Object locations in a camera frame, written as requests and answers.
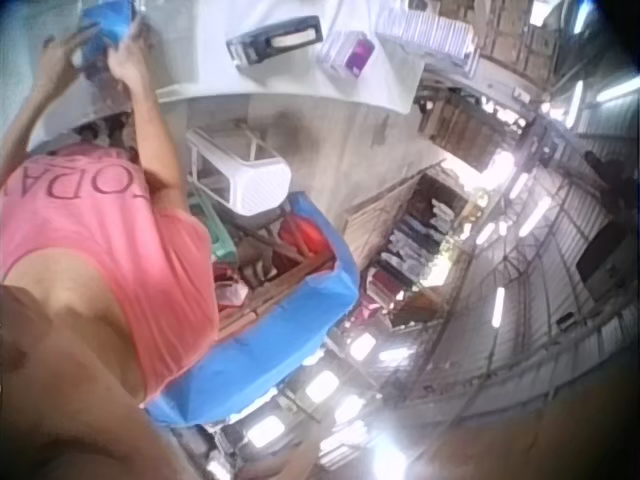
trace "white countertop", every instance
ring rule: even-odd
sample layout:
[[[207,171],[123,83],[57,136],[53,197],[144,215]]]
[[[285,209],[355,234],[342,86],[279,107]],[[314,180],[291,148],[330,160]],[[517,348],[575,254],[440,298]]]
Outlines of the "white countertop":
[[[152,59],[152,68],[163,69],[158,97],[169,102],[230,94],[308,95],[407,113],[424,64],[378,41],[373,30],[384,1],[142,0],[149,22],[161,32]],[[325,36],[332,28],[368,34],[376,50],[358,81],[337,79],[322,70],[315,61],[320,45],[267,60],[244,74],[235,68],[226,48],[228,38],[304,15],[318,15]],[[98,98],[93,86],[79,79],[47,112],[32,145],[112,113]]]

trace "hand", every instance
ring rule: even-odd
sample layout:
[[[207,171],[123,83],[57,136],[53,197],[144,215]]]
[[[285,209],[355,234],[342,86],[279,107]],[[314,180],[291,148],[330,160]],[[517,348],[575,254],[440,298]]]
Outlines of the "hand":
[[[132,95],[151,89],[143,30],[142,18],[138,16],[127,37],[117,48],[109,48],[107,54],[107,65],[111,74],[129,87]]]
[[[99,30],[97,25],[79,30],[62,39],[53,36],[44,41],[33,93],[48,102],[62,95],[78,77],[71,63],[76,49],[86,43]]]

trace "blue tarp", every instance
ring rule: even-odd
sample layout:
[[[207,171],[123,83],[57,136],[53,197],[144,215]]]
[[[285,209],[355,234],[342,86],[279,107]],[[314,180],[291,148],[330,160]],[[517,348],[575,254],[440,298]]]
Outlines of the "blue tarp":
[[[173,381],[147,410],[164,425],[224,420],[293,372],[322,345],[327,331],[358,299],[359,272],[342,236],[304,193],[289,196],[291,209],[313,221],[336,255],[330,272],[308,276],[259,323],[214,346]]]

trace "pink tank top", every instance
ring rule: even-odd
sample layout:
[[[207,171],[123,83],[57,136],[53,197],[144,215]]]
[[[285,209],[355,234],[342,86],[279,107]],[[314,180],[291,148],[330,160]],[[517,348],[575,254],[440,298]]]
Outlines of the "pink tank top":
[[[212,346],[219,316],[209,233],[185,212],[154,209],[126,158],[76,145],[18,169],[0,191],[0,279],[36,250],[86,255],[130,326],[148,399]]]

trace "person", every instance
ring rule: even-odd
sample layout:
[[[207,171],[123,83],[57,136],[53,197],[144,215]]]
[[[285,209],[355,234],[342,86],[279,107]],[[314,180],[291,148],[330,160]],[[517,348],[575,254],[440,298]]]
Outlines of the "person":
[[[189,213],[139,18],[107,58],[130,94],[139,166],[86,143],[28,158],[96,31],[46,42],[2,143],[2,478],[182,478],[140,407],[216,339],[211,240]]]

